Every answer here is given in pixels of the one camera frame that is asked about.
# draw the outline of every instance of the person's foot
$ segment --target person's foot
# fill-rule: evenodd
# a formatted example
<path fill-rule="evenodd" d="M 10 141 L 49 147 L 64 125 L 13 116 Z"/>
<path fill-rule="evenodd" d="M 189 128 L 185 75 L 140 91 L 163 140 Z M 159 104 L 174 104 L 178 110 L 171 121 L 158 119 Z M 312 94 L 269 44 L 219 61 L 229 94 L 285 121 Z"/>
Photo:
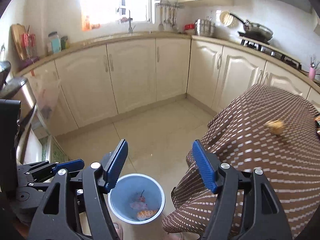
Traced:
<path fill-rule="evenodd" d="M 116 232 L 120 238 L 120 240 L 122 240 L 122 237 L 123 237 L 123 230 L 122 230 L 122 226 L 118 223 L 113 223 L 113 226 L 115 227 L 116 229 Z"/>
<path fill-rule="evenodd" d="M 183 234 L 182 233 L 166 233 L 163 240 L 183 240 Z"/>

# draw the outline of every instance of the utensil rack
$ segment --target utensil rack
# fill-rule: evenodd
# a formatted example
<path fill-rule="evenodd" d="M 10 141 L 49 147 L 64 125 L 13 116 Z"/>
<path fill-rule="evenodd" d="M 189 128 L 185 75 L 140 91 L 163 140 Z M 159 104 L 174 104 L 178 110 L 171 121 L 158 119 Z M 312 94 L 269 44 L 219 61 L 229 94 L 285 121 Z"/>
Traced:
<path fill-rule="evenodd" d="M 172 8 L 183 9 L 184 5 L 178 2 L 170 2 L 169 0 L 155 0 L 156 6 L 167 6 Z"/>

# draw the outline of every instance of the trash can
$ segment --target trash can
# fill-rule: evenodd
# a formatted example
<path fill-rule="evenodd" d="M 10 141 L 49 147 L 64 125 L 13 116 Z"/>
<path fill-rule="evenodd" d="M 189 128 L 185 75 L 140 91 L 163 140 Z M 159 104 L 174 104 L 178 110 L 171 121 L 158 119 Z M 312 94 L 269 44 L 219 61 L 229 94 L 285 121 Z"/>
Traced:
<path fill-rule="evenodd" d="M 133 207 L 133 203 L 139 197 L 143 197 L 144 210 L 156 212 L 155 215 L 144 221 L 138 220 L 139 210 Z M 141 225 L 153 221 L 161 214 L 165 196 L 162 187 L 153 178 L 144 174 L 132 173 L 119 178 L 116 187 L 108 194 L 108 202 L 116 217 L 129 224 Z"/>

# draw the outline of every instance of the metal screw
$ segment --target metal screw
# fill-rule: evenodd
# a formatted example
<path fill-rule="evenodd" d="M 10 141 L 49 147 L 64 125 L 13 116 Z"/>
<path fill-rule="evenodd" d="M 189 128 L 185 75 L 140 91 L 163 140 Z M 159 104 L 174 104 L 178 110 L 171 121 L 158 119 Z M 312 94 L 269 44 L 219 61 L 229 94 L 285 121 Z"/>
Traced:
<path fill-rule="evenodd" d="M 254 172 L 258 175 L 262 175 L 263 174 L 263 171 L 262 169 L 255 169 Z"/>
<path fill-rule="evenodd" d="M 91 163 L 90 167 L 93 168 L 93 169 L 97 169 L 97 168 L 100 167 L 100 165 L 101 165 L 100 163 L 95 162 L 95 163 Z"/>
<path fill-rule="evenodd" d="M 58 171 L 58 174 L 59 175 L 64 175 L 64 174 L 66 174 L 66 172 L 67 171 L 65 169 L 61 169 L 61 170 Z"/>
<path fill-rule="evenodd" d="M 223 168 L 223 169 L 225 169 L 225 170 L 227 170 L 227 169 L 229 169 L 230 168 L 230 165 L 228 164 L 228 163 L 221 163 L 221 168 Z"/>

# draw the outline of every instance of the faucet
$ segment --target faucet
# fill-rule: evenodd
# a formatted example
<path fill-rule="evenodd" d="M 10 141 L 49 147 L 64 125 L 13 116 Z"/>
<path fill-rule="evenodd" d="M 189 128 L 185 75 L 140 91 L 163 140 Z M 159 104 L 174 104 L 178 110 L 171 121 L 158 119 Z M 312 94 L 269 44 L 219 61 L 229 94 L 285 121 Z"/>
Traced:
<path fill-rule="evenodd" d="M 129 9 L 127 9 L 125 6 L 120 6 L 118 9 L 117 9 L 117 12 L 119 12 L 119 10 L 120 9 L 126 9 L 126 10 L 128 10 L 129 11 L 129 30 L 128 30 L 128 33 L 133 33 L 133 29 L 134 29 L 134 27 L 132 28 L 131 27 L 131 21 L 132 21 L 132 18 L 131 18 L 131 13 L 130 13 L 130 10 Z"/>

